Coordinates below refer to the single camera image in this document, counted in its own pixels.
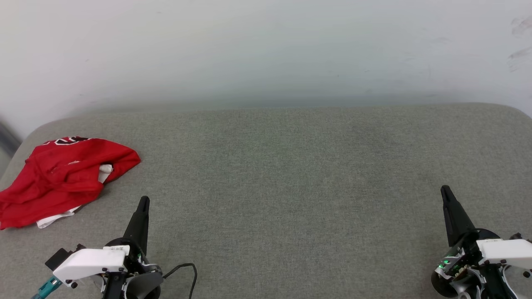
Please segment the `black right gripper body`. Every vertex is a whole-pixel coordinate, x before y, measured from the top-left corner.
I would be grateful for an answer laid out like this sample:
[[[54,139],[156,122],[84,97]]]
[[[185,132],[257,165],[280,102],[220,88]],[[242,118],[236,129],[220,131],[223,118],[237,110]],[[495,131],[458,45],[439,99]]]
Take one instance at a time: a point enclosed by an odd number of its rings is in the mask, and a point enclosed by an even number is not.
[[[481,269],[485,264],[481,261],[480,244],[502,240],[496,233],[482,228],[464,233],[438,263],[434,282],[481,283]]]

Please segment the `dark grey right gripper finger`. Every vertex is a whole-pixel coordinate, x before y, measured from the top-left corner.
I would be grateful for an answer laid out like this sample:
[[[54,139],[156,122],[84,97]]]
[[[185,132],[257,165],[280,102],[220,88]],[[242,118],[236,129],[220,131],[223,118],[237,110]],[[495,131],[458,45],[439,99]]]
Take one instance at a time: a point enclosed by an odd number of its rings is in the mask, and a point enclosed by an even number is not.
[[[441,197],[448,245],[450,247],[456,245],[471,247],[478,236],[476,227],[456,199],[450,186],[441,186]]]

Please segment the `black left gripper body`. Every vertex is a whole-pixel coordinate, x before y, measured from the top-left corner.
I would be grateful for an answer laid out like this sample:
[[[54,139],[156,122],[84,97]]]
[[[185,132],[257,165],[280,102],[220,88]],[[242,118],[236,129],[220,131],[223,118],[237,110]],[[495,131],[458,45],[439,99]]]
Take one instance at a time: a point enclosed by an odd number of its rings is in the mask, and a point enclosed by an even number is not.
[[[155,263],[150,263],[145,255],[144,243],[127,237],[114,239],[104,246],[105,250],[119,250],[125,252],[123,267],[120,270],[106,270],[104,277],[119,272],[128,276],[136,276],[146,273],[158,273],[162,275],[162,269]]]

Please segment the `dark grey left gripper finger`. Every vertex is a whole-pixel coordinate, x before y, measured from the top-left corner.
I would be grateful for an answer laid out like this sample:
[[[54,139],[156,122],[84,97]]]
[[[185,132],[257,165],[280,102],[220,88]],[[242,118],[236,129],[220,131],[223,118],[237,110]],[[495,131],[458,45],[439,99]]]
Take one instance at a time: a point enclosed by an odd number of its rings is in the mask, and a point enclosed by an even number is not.
[[[144,254],[148,253],[149,208],[149,197],[142,196],[123,235],[135,242]]]

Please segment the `red and white shirt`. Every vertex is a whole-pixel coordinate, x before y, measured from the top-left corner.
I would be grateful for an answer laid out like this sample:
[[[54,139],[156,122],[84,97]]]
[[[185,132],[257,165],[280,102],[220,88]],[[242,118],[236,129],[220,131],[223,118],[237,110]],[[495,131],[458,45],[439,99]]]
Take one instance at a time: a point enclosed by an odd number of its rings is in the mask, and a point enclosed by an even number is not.
[[[141,162],[138,153],[100,138],[64,137],[34,148],[12,184],[0,191],[0,230],[43,229],[98,199],[105,184]]]

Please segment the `grey fabric sofa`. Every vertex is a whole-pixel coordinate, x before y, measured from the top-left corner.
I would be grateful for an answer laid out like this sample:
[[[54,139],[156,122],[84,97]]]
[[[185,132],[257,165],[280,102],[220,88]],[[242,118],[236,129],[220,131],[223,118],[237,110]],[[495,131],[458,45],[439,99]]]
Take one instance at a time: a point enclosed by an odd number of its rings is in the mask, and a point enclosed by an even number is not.
[[[148,259],[198,270],[195,299],[441,299],[440,189],[476,227],[532,240],[532,118],[479,103],[105,113],[21,144],[0,182],[55,138],[96,137],[141,163],[46,229],[0,231],[0,299],[30,299],[59,248],[102,248],[150,198]]]

